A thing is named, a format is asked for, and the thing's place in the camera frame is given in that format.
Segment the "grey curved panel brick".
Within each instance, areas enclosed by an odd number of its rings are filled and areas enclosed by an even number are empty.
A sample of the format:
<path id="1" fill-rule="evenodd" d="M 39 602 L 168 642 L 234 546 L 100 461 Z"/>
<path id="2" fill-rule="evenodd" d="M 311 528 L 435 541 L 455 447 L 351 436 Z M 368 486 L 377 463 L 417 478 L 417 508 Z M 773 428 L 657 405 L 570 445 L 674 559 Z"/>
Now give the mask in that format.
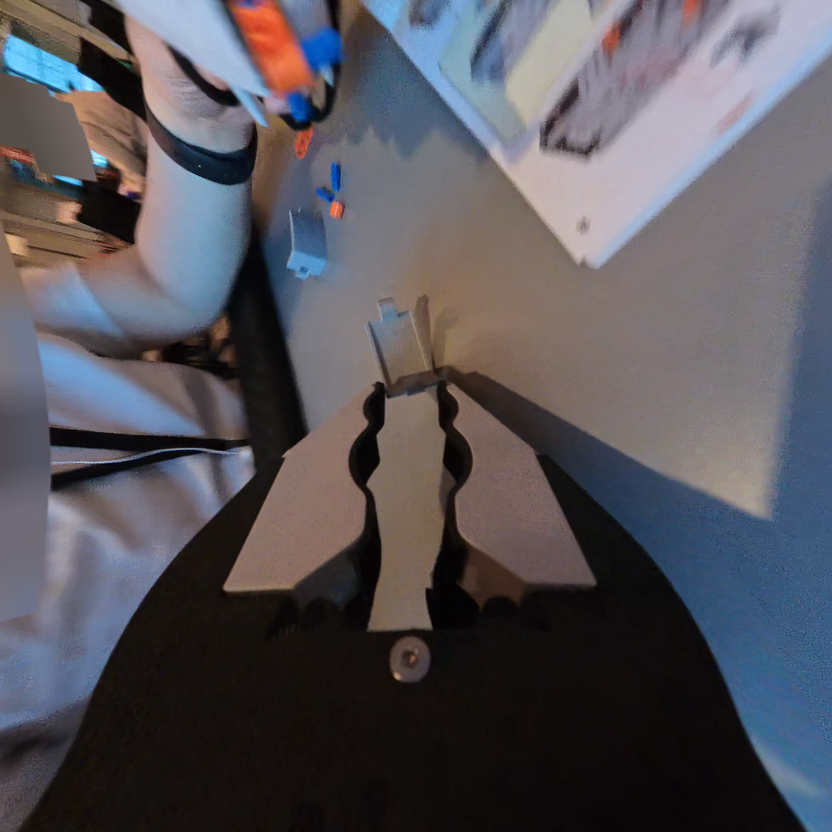
<path id="1" fill-rule="evenodd" d="M 433 354 L 428 296 L 405 310 L 393 298 L 380 299 L 377 317 L 365 328 L 387 399 L 421 393 L 446 380 L 446 369 Z"/>
<path id="2" fill-rule="evenodd" d="M 286 268 L 299 280 L 319 277 L 328 261 L 325 221 L 321 214 L 306 210 L 289 211 L 289 257 Z"/>

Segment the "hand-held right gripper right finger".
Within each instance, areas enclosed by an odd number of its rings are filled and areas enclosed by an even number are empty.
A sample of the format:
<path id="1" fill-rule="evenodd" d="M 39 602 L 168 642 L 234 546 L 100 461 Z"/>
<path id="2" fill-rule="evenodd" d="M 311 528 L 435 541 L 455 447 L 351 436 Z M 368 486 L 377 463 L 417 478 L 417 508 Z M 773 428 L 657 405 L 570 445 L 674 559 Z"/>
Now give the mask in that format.
<path id="1" fill-rule="evenodd" d="M 456 384 L 440 383 L 437 399 L 450 485 L 425 592 L 432 628 L 521 614 L 547 593 L 594 591 L 598 579 L 532 446 Z"/>

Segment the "orange connector brick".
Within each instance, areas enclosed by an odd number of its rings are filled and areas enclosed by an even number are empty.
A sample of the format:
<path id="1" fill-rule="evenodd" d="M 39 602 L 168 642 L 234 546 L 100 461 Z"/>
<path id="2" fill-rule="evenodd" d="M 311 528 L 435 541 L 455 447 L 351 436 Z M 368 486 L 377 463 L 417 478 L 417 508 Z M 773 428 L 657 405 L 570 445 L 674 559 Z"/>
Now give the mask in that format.
<path id="1" fill-rule="evenodd" d="M 311 90 L 313 70 L 278 2 L 225 1 L 224 5 L 271 97 Z"/>

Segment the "person's left hand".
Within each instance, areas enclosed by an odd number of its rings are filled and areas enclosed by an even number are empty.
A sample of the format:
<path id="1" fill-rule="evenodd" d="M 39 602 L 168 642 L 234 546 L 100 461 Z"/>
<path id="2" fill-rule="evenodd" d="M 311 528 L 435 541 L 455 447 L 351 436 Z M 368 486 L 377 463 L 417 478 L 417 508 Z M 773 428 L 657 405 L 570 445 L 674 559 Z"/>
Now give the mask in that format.
<path id="1" fill-rule="evenodd" d="M 256 126 L 244 107 L 227 107 L 210 99 L 185 75 L 161 37 L 130 16 L 126 32 L 140 70 L 146 109 L 163 127 L 188 144 L 218 153 L 249 145 Z"/>

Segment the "person's left forearm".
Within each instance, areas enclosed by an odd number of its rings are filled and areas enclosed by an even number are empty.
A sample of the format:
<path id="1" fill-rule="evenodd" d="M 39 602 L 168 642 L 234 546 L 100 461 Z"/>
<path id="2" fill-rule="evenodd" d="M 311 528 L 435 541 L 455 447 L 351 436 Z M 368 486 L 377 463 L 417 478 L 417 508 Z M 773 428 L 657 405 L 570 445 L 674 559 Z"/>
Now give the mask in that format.
<path id="1" fill-rule="evenodd" d="M 79 276 L 97 311 L 95 338 L 161 346 L 211 327 L 250 239 L 250 182 L 187 171 L 150 137 L 135 244 L 89 260 Z"/>

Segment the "white instruction booklet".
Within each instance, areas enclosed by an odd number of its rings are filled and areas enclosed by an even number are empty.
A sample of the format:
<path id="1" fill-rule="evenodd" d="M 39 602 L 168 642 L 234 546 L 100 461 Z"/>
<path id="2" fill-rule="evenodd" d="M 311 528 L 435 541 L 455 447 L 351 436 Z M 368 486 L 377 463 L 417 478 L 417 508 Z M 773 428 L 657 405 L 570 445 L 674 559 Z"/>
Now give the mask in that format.
<path id="1" fill-rule="evenodd" d="M 830 56 L 830 1 L 363 2 L 579 264 Z"/>

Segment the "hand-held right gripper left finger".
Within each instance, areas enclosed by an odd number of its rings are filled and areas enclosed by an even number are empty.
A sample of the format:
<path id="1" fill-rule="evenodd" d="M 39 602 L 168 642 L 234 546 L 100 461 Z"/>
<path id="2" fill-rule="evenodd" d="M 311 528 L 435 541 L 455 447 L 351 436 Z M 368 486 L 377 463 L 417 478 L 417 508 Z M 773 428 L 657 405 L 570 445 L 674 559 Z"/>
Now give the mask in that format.
<path id="1" fill-rule="evenodd" d="M 369 479 L 380 463 L 382 383 L 362 390 L 287 451 L 224 581 L 231 597 L 276 596 L 279 627 L 319 611 L 366 631 L 381 565 Z"/>

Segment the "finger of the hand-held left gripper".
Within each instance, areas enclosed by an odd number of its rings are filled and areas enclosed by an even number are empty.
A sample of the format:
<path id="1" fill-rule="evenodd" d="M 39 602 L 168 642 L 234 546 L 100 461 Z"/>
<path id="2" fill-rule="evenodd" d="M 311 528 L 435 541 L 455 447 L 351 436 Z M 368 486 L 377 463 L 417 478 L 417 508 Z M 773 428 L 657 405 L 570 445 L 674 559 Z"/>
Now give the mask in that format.
<path id="1" fill-rule="evenodd" d="M 262 127 L 269 93 L 222 1 L 119 1 L 119 9 L 150 29 L 197 68 L 223 81 Z"/>
<path id="2" fill-rule="evenodd" d="M 301 12 L 317 12 L 315 26 L 307 27 L 309 30 L 309 36 L 314 34 L 318 29 L 328 26 L 333 27 L 341 36 L 341 2 L 286 2 L 286 4 L 292 6 L 292 11 L 296 11 L 297 7 L 299 7 Z M 344 60 L 344 43 L 342 36 L 341 41 Z M 315 108 L 314 121 L 311 126 L 317 126 L 321 122 L 327 120 L 335 108 L 341 82 L 343 60 L 340 67 L 335 68 L 335 71 L 325 71 L 323 75 L 317 74 L 311 91 L 300 91 L 300 93 L 312 102 L 313 107 Z M 288 125 L 282 118 L 286 111 L 286 104 L 284 104 L 282 106 L 282 111 L 279 113 L 279 118 L 286 125 Z"/>

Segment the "black wristband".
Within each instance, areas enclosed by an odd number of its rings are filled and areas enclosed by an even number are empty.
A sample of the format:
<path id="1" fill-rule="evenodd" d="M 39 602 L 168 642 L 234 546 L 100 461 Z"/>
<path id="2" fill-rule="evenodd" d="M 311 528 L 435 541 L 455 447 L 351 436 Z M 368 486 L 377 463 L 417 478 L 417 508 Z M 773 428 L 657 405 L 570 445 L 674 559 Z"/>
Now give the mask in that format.
<path id="1" fill-rule="evenodd" d="M 184 171 L 217 185 L 234 186 L 248 182 L 255 169 L 258 134 L 252 131 L 247 145 L 237 151 L 217 152 L 190 144 L 176 136 L 146 110 L 149 135 L 169 159 Z"/>

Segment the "grey desk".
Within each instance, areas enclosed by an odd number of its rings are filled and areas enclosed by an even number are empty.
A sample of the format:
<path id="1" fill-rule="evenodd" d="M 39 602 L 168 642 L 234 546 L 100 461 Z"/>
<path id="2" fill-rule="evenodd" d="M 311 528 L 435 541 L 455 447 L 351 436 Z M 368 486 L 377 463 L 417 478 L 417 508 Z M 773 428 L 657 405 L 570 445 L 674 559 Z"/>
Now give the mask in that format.
<path id="1" fill-rule="evenodd" d="M 592 270 L 343 9 L 334 115 L 305 161 L 276 122 L 255 175 L 308 426 L 378 378 L 377 301 L 428 296 L 436 359 L 657 562 L 775 783 L 830 830 L 830 60 Z M 316 194 L 333 161 L 340 220 Z M 292 209 L 324 218 L 317 278 L 286 268 Z"/>

